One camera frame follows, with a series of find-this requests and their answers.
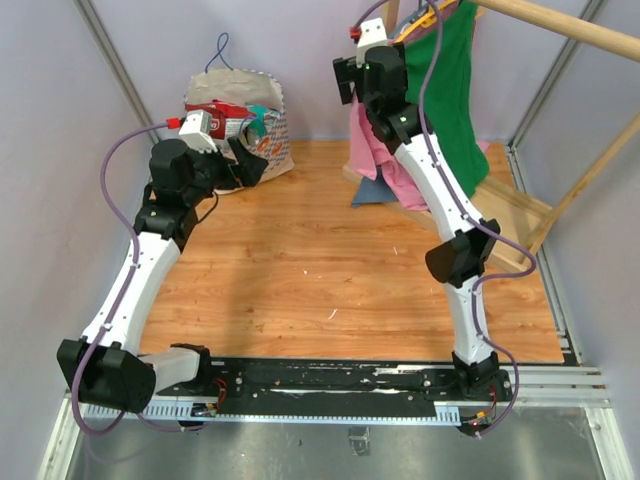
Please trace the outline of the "green tank top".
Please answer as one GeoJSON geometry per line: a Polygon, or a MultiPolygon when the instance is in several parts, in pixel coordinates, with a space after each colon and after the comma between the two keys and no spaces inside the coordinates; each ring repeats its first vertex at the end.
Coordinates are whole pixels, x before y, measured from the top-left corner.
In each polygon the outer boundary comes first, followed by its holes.
{"type": "Polygon", "coordinates": [[[467,197],[489,173],[470,114],[471,51],[477,6],[463,2],[444,21],[440,53],[424,94],[424,111],[467,197]]]}

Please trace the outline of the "pink shirt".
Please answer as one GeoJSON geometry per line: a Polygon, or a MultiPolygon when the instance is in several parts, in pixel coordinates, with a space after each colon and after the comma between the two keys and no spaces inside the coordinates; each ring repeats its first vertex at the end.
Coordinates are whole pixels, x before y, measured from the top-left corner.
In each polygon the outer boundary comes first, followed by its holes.
{"type": "Polygon", "coordinates": [[[350,107],[350,135],[349,166],[352,171],[362,178],[374,179],[376,168],[380,166],[384,179],[403,208],[410,211],[428,210],[409,173],[373,134],[365,107],[355,97],[350,107]]]}

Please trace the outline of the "red chips bag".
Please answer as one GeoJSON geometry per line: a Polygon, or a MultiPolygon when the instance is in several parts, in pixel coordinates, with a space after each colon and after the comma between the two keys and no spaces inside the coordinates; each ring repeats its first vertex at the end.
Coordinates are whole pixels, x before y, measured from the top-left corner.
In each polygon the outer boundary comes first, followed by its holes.
{"type": "Polygon", "coordinates": [[[244,106],[212,100],[204,103],[186,103],[187,112],[204,110],[212,117],[209,134],[216,140],[235,136],[241,130],[243,121],[248,121],[252,113],[244,106]]]}

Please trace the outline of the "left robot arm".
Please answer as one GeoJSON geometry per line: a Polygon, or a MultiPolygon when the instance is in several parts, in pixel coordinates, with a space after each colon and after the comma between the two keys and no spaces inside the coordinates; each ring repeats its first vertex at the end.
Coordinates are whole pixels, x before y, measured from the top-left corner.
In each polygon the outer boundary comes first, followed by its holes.
{"type": "Polygon", "coordinates": [[[139,414],[169,387],[181,384],[195,396],[212,388],[208,348],[174,343],[160,354],[143,355],[140,341],[160,287],[199,223],[197,206],[219,190],[257,185],[267,169],[267,160],[239,139],[229,144],[230,158],[179,139],[153,146],[150,181],[128,225],[131,243],[118,277],[80,338],[63,341],[57,351],[77,402],[139,414]]]}

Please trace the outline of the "yellow hanger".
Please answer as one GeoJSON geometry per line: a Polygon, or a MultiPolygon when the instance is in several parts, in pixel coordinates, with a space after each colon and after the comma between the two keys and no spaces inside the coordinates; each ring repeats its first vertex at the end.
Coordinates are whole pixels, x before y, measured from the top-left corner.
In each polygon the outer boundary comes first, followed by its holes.
{"type": "MultiPolygon", "coordinates": [[[[437,1],[443,20],[448,19],[458,8],[458,1],[437,1]]],[[[393,33],[395,41],[410,43],[416,41],[436,28],[437,17],[426,1],[420,1],[419,7],[402,20],[393,33]]]]}

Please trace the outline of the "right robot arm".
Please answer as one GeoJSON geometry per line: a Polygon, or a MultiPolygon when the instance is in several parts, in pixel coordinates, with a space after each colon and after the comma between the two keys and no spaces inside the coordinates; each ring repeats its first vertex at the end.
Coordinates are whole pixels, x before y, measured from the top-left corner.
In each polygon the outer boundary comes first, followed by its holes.
{"type": "Polygon", "coordinates": [[[410,175],[435,221],[441,243],[426,253],[425,262],[448,300],[455,392],[466,400],[489,392],[499,400],[513,399],[517,382],[499,365],[480,283],[500,226],[483,218],[455,179],[424,102],[408,100],[404,47],[363,47],[353,57],[334,59],[332,66],[342,103],[363,103],[374,136],[410,175]]]}

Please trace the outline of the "blue checkered paper bag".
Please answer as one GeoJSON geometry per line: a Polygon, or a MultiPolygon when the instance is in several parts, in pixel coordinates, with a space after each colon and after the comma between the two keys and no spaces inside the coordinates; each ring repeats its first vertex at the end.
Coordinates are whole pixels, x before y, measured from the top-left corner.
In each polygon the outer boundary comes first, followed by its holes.
{"type": "MultiPolygon", "coordinates": [[[[257,144],[247,144],[240,131],[235,135],[249,152],[269,162],[261,179],[263,182],[269,181],[294,167],[283,89],[280,82],[268,72],[231,66],[223,56],[229,39],[226,32],[218,36],[216,53],[206,63],[203,72],[191,77],[184,94],[184,107],[186,103],[220,100],[246,108],[260,105],[280,111],[281,117],[274,128],[257,144]]],[[[228,144],[230,137],[213,140],[224,155],[233,157],[228,144]]]]}

